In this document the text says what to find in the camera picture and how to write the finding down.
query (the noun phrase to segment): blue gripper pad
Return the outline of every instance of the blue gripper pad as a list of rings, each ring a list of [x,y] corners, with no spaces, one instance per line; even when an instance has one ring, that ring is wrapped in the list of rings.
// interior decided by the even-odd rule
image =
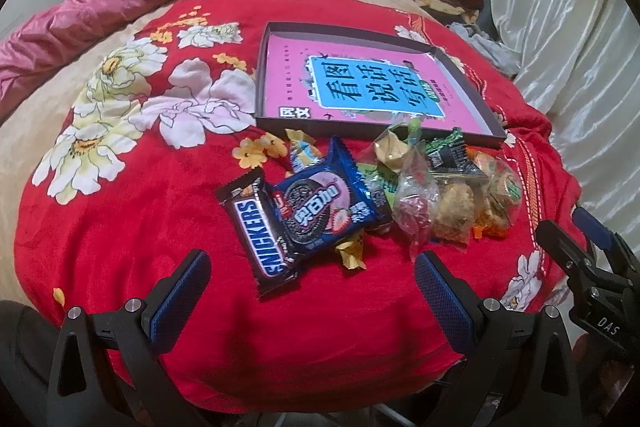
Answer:
[[[417,257],[414,274],[415,282],[451,348],[461,355],[471,355],[475,350],[476,334],[482,322],[478,296],[465,282],[455,279],[432,251],[423,252]],[[466,286],[463,289],[465,295],[461,297],[467,301],[467,306],[456,295],[461,284]]]
[[[170,277],[159,280],[146,299],[142,327],[158,355],[174,349],[211,278],[211,260],[191,250]]]
[[[610,230],[591,216],[581,206],[578,206],[571,215],[574,225],[582,230],[582,233],[601,250],[610,250],[613,246]]]

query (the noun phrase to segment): white curtain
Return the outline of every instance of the white curtain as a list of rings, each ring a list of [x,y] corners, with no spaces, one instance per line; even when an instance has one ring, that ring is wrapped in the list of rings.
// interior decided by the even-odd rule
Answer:
[[[582,204],[640,253],[640,26],[625,0],[492,0],[515,84],[553,123]]]

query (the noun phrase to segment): red floral blanket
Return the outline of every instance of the red floral blanket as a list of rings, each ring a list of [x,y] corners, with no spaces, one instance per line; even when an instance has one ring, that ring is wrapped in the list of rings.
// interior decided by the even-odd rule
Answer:
[[[482,298],[540,308],[562,272],[535,244],[535,227],[555,219],[577,237],[570,210],[580,194],[548,143],[549,121],[443,26],[355,0],[181,0],[112,52],[25,187],[18,278],[59,325],[71,306],[104,312],[145,296],[202,248],[212,280],[163,357],[188,400],[227,412],[317,411],[416,391],[458,356],[415,285],[401,233],[366,237],[366,271],[345,270],[338,254],[318,255],[288,291],[259,302],[213,195],[251,166],[261,164],[271,182],[289,169],[282,145],[253,126],[251,74],[269,21],[398,34],[453,58],[508,129],[502,153],[525,199],[507,239],[473,241],[465,253],[433,249]],[[257,151],[253,140],[267,148]],[[348,145],[356,152],[366,144]]]

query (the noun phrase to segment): person's leg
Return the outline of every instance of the person's leg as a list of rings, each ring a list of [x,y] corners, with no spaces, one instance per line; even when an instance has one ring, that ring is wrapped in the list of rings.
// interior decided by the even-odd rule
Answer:
[[[58,330],[37,311],[0,301],[0,425],[47,426],[49,373],[57,341]]]

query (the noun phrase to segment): silver bolt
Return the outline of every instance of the silver bolt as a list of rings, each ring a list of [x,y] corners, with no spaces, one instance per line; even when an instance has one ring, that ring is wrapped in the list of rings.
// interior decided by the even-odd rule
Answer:
[[[482,305],[490,312],[497,312],[500,309],[500,302],[496,299],[485,299]]]
[[[80,316],[81,313],[82,313],[82,308],[80,306],[74,306],[68,311],[66,316],[69,317],[70,319],[76,319]]]
[[[142,301],[140,299],[129,299],[127,303],[124,305],[124,309],[128,312],[137,312],[142,306]]]
[[[551,305],[545,306],[545,313],[547,317],[551,317],[552,319],[558,317],[558,315],[560,314],[560,312],[558,311],[558,308]]]

